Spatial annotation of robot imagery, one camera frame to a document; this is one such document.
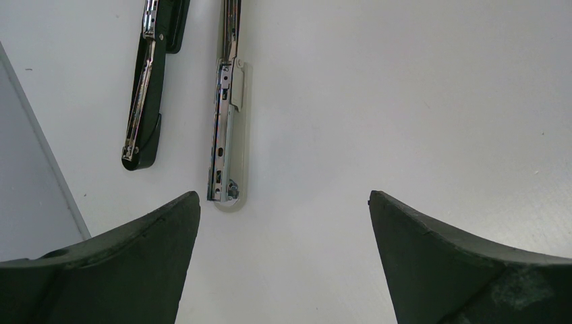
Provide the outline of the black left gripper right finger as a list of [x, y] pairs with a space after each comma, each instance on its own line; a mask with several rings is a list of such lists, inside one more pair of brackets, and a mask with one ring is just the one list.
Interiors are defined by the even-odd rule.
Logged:
[[506, 246], [382, 191], [368, 200], [399, 323], [570, 323], [571, 260]]

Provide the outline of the black stapler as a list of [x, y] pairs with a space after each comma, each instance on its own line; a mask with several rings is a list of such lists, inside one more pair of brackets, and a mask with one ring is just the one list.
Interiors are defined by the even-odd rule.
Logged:
[[189, 0], [146, 1], [142, 14], [130, 116], [121, 162], [128, 171], [153, 165], [161, 134], [161, 99], [168, 54], [182, 46]]

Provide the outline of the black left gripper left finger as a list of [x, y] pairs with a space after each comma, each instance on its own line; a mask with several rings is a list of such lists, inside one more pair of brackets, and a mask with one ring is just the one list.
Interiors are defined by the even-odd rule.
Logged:
[[1, 263], [2, 323], [174, 323], [200, 224], [186, 192], [37, 259]]

